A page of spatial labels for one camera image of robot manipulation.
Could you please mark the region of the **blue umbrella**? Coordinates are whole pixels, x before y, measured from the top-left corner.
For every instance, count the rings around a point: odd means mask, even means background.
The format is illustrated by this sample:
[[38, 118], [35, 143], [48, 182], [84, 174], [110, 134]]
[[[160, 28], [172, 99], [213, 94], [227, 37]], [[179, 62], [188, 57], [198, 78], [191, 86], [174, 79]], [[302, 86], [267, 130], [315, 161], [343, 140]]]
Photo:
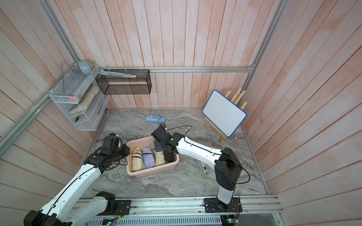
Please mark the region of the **blue umbrella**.
[[165, 123], [166, 118], [160, 115], [146, 115], [146, 121], [155, 123]]

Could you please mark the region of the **pink plastic storage box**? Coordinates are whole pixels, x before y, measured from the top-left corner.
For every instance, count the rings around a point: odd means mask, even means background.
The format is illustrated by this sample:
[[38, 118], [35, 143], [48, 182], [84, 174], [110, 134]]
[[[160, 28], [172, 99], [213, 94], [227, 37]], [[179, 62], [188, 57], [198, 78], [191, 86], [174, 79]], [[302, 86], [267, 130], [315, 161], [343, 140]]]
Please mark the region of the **pink plastic storage box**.
[[175, 169], [179, 163], [179, 155], [174, 155], [171, 161], [166, 161], [163, 152], [159, 152], [160, 146], [155, 144], [153, 137], [145, 137], [129, 141], [130, 155], [127, 157], [127, 174], [142, 178], [151, 174], [161, 173]]

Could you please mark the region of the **tan beige umbrella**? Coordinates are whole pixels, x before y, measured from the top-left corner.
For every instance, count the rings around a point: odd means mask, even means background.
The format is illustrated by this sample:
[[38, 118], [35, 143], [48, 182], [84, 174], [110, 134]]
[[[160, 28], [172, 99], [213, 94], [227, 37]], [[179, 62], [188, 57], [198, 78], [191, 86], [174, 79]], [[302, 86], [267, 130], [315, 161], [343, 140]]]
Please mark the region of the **tan beige umbrella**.
[[167, 162], [163, 152], [155, 152], [155, 166], [165, 165]]

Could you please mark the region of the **purple umbrella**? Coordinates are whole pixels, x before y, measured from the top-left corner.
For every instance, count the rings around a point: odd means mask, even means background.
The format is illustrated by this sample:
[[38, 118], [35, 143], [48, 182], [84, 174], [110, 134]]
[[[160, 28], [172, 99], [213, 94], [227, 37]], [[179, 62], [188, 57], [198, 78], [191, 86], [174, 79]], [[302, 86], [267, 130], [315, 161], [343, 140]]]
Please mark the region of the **purple umbrella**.
[[155, 167], [155, 155], [151, 148], [151, 145], [147, 145], [146, 148], [142, 150], [142, 158], [145, 169]]

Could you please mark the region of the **plain cream umbrella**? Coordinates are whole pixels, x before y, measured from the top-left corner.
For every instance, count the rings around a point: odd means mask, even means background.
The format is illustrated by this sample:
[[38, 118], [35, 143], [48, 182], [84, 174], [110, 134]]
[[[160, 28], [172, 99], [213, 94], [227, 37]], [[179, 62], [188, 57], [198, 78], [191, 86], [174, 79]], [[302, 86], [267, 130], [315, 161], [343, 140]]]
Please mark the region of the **plain cream umbrella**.
[[136, 147], [133, 149], [132, 153], [132, 169], [133, 172], [141, 171], [145, 169], [145, 165], [143, 162], [143, 155], [140, 147]]

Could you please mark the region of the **black umbrella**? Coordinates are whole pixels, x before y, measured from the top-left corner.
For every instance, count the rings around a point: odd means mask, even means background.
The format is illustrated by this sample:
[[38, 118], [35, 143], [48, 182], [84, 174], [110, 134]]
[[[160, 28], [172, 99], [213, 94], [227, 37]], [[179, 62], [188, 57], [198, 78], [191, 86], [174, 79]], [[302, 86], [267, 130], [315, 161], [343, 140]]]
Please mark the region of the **black umbrella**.
[[173, 163], [175, 161], [176, 158], [176, 154], [173, 152], [168, 152], [168, 151], [164, 151], [164, 158], [166, 163]]

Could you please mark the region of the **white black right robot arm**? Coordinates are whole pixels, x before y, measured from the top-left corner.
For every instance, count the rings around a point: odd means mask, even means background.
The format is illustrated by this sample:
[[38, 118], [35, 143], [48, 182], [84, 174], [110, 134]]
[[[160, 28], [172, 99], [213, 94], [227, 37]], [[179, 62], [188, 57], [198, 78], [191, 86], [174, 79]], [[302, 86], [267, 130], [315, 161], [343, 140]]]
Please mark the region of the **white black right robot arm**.
[[243, 167], [230, 148], [220, 150], [204, 146], [192, 141], [185, 134], [170, 134], [162, 125], [159, 125], [151, 136], [163, 151], [192, 157], [213, 168], [219, 185], [218, 202], [223, 205], [231, 203]]

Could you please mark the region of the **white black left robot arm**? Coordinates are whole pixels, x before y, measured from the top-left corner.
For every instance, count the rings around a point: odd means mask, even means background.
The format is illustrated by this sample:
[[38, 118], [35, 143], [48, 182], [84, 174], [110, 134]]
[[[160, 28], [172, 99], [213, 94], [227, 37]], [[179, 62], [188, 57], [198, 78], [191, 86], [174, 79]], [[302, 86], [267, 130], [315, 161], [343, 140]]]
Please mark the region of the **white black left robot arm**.
[[72, 212], [74, 205], [88, 187], [120, 161], [130, 155], [130, 148], [121, 138], [111, 133], [102, 140], [102, 146], [90, 154], [83, 165], [65, 187], [39, 211], [30, 211], [24, 218], [25, 226], [83, 226], [99, 214], [119, 214], [115, 195], [98, 193], [85, 206]]

